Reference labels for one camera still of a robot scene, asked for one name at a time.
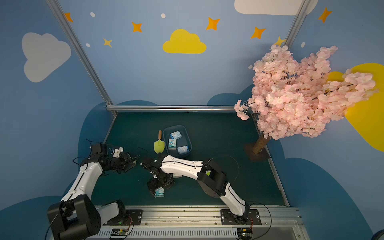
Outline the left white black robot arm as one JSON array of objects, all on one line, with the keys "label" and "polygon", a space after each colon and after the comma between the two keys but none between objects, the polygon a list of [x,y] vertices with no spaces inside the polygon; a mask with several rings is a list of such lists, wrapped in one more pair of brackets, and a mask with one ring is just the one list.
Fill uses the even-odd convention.
[{"label": "left white black robot arm", "polygon": [[98,234],[105,224],[127,224],[129,228],[134,224],[121,200],[97,209],[91,197],[100,176],[108,171],[126,173],[136,166],[138,157],[122,147],[110,149],[105,143],[94,144],[90,149],[71,188],[48,209],[49,231],[55,240],[85,240]]}]

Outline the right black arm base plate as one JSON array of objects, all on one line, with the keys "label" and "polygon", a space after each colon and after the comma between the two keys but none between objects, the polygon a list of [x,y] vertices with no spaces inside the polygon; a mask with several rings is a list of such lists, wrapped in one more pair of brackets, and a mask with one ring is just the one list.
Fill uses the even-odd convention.
[{"label": "right black arm base plate", "polygon": [[229,209],[221,209],[221,222],[224,226],[230,225],[261,225],[261,216],[256,209],[249,210],[247,218],[234,215]]}]

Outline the blue plastic storage box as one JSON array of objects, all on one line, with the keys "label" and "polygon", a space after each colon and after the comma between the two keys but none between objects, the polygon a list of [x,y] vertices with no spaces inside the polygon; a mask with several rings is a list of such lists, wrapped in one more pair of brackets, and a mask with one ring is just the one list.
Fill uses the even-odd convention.
[{"label": "blue plastic storage box", "polygon": [[[169,150],[168,149],[168,141],[169,141],[169,139],[171,139],[170,134],[175,132],[175,131],[180,131],[182,134],[182,138],[177,140],[177,148],[182,147],[182,146],[189,146],[189,152],[187,154],[179,155],[177,149],[176,150]],[[191,140],[189,138],[188,132],[184,126],[176,125],[176,126],[172,126],[172,127],[168,127],[166,129],[164,129],[163,139],[166,143],[166,151],[167,151],[168,155],[182,159],[182,158],[187,157],[191,153],[192,143],[191,143]]]}]

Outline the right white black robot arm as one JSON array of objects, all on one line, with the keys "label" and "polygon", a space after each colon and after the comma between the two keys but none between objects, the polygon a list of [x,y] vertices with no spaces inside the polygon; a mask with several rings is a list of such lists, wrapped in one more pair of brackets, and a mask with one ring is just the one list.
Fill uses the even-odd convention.
[{"label": "right white black robot arm", "polygon": [[188,177],[196,180],[208,196],[221,199],[237,221],[245,222],[249,219],[250,205],[238,196],[227,174],[213,159],[206,162],[189,161],[171,155],[161,155],[159,160],[144,159],[140,166],[153,176],[147,183],[153,196],[160,188],[172,187],[175,176]]}]

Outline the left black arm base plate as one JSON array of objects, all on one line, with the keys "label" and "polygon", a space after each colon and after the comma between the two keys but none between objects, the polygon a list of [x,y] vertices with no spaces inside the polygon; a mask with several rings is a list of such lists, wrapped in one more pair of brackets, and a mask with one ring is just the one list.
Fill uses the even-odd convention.
[{"label": "left black arm base plate", "polygon": [[126,210],[125,214],[112,218],[104,226],[140,226],[142,217],[141,209]]}]

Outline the blue pocket tissue pack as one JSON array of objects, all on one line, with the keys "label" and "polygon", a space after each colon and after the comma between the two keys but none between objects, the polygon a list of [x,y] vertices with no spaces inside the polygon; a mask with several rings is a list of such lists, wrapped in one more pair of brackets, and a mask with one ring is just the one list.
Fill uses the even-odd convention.
[{"label": "blue pocket tissue pack", "polygon": [[169,150],[176,150],[177,149],[177,140],[176,139],[169,139],[168,149]]},{"label": "blue pocket tissue pack", "polygon": [[182,134],[180,131],[175,131],[175,132],[170,134],[170,137],[172,140],[178,140],[178,139],[182,138]]},{"label": "blue pocket tissue pack", "polygon": [[189,152],[189,146],[178,147],[177,150],[179,155],[187,154]]},{"label": "blue pocket tissue pack", "polygon": [[165,189],[163,187],[155,189],[155,198],[160,198],[165,196]]}]

